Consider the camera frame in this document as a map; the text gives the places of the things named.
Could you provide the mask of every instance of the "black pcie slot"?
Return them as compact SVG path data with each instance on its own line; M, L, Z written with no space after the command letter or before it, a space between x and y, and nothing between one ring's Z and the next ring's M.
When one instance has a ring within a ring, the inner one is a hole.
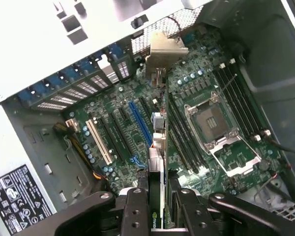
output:
M227 78L227 74L225 73L225 71L223 69L219 70L218 73L221 78L221 82L223 85L222 89L223 89L225 87L225 85L227 84L227 82L232 78ZM230 103L233 104L232 109L237 110L239 113L239 115L236 117L237 120L238 119L242 120L241 128L243 129L244 135L246 137L250 137L253 134L254 130L253 130L253 127L250 124L250 121L247 117L247 114L245 112L245 108L243 107L243 104L238 99L237 91L234 90L232 83L230 83L224 91L226 91L226 90L228 91L228 93L230 95L228 99L230 99Z
M224 89L225 83L223 81L223 78L222 78L222 75L221 75L220 71L216 70L213 73L214 73L214 75L215 75L221 89ZM240 115L238 107L236 106L235 102L232 99L231 92L230 92L229 88L226 88L223 93L224 93L224 95L225 95L225 97L226 97L226 99L227 99L227 101L228 101L228 103L229 103L229 105L230 105L230 107L231 107L231 109L232 109L232 111L233 111L233 113L235 115L235 118L236 118L238 124L240 125L240 127L241 127L241 129L242 129L242 131L244 133L244 135L249 136L249 131L248 131L246 125L245 125L245 122L244 122L243 118Z
M232 79L233 75L230 72L228 66L223 69L223 72L225 74L225 79L227 79L227 82ZM252 134L254 134L254 133L256 133L258 131L258 128L257 128L255 122L253 121L252 115L250 113L250 109L247 106L247 103L246 103L245 99L243 99L242 92L240 91L240 89L237 86L237 79L238 79L238 77L236 79L234 79L230 83L229 86L234 91L234 94L236 95L236 98L237 98L238 102L240 103L240 105L242 107L242 110L243 110L245 118L246 118L246 122L251 127L251 130L252 130L251 135L252 135Z
M110 142L113 144L113 147L114 147L114 150L116 151L116 155L117 157L122 161L124 162L124 157L121 153L121 150L119 148L119 146L117 145L114 137L113 137L113 134L111 133L109 127L108 127L108 124L106 123L106 121L102 118L99 118L98 119L99 123L101 126L104 127L104 130L105 130L105 133L106 133L106 136L110 139Z
M124 145L125 145L128 153L129 153L129 155L131 157L134 156L134 153L131 150L130 145L129 145L129 143L128 143L126 137L125 137L125 135L123 134L122 129L121 129L121 127L120 127L120 125L119 125L119 123L118 123L115 115L113 113L109 113L109 117L113 120L114 125L115 125L115 128L116 128L116 130L117 130L117 132L118 132L118 134L119 134L119 136L121 138L121 141L124 143Z
M186 139L187 139L188 143L195 147L195 153L194 153L195 157L197 158L197 160L201 164L206 165L206 162L204 161L204 159L203 159L203 157L201 155L199 145L197 144L195 139L190 135L188 126L187 126L185 120L183 119L180 111L178 110L178 107L177 107L177 105L176 105L176 103L174 101L173 95L171 93L169 94L169 99L170 99L169 107L172 107L174 118L177 119L178 124L180 124L181 128L184 130L184 134L186 136Z
M173 128L169 131L170 138L171 138L171 140L172 140L172 142L173 142L173 144L174 144L174 146L181 158L183 165L185 166L185 168L187 170L190 170L190 168L192 168L197 171L196 166L194 166L192 162L190 163L190 158L187 156L187 153L184 150L183 144L182 144L181 140L179 139L179 136L178 136L178 138L176 138L177 134L176 134L174 125L171 122L169 122L169 124Z
M198 164L196 163L196 160L193 158L193 154L191 152L190 146L188 145L188 142L186 142L186 140L184 142L183 134L179 130L178 125L172 120L169 120L169 125L170 125L170 129L173 131L173 133L177 137L179 147L180 147L180 149L182 151L181 158L182 159L183 158L188 159L188 162L189 162L193 172L198 173L199 172L198 169L197 169Z
M127 116L126 112L124 111L123 107L118 108L118 110L119 110L119 113L120 113L121 117L124 120L128 120L128 116Z
M141 103L145 113L147 114L147 117L152 116L152 112L150 111L147 103L145 102L144 98L139 97L139 102Z
M236 64L230 64L227 68L229 69L229 73L233 76L234 74L236 74ZM240 91L243 100L245 101L247 107L249 108L248 111L250 113L251 116L249 116L252 120L252 122L255 124L256 126L256 133L260 130L262 130L264 127L261 125L261 122L256 114L255 109L253 108L251 101L248 97L248 95L245 93L245 89L243 87L243 85L238 81L238 80L234 80L234 82L236 83L236 86L238 87L238 90Z

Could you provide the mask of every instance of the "cable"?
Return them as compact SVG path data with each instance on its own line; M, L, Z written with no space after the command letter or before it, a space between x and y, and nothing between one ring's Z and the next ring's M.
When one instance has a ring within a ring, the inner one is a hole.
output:
M259 195L259 193L261 192L261 190L263 190L272 180L274 180L275 178L277 177L277 173L275 173L274 176L272 176L271 178L269 178L259 189L258 191L256 192L256 194L254 195L254 202L256 204L257 203L257 200L256 200L256 197Z
M266 138L266 140L271 143L272 145L276 146L278 149L282 150L282 151L286 151L286 152L290 152L290 153L294 153L295 154L295 150L290 149L289 147L285 147L281 144L279 144L278 142L276 142L275 140L271 139L271 138Z

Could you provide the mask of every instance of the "blue pcie slot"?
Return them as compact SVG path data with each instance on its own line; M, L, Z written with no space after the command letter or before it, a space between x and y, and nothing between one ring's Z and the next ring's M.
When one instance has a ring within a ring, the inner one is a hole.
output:
M129 107L130 107L137 123L139 124L141 131L144 134L145 139L147 140L148 147L150 147L152 145L152 136L149 133L149 130L148 130L144 120L142 119L142 117L141 117L141 115L140 115L140 113L133 101L129 102Z

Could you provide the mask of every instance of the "black wire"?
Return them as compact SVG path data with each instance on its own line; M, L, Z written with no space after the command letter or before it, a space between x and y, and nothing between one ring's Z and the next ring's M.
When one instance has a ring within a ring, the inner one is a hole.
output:
M294 153L295 154L295 150L289 148L289 147L285 147L281 144L279 144L278 142L276 142L275 140L271 139L271 138L267 138L266 139L269 143L271 143L272 145L276 146L278 149L282 150L282 151L286 151L286 152L290 152L290 153Z
M176 23L176 25L178 26L178 30L179 30L178 34L179 34L179 36L181 38L181 31L182 31L182 29L181 29L181 26L180 26L179 22L175 18L173 18L171 16L167 16L166 18L171 19L172 21L174 21Z

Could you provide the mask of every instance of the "gray metal panel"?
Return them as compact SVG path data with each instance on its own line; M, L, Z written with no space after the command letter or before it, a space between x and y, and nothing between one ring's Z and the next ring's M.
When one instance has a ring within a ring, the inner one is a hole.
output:
M28 154L25 152L19 137L10 123L2 106L0 106L0 177L22 165L26 164L35 182L38 185L43 197L46 200L52 213L56 212L56 208L49 197L43 182L38 176L35 167L30 161ZM0 218L0 235L9 235L7 228Z
M241 67L245 79L277 140L295 149L295 18L287 7L286 0L247 0L223 32L234 49L250 49ZM293 168L286 179L295 190L295 154L286 155Z

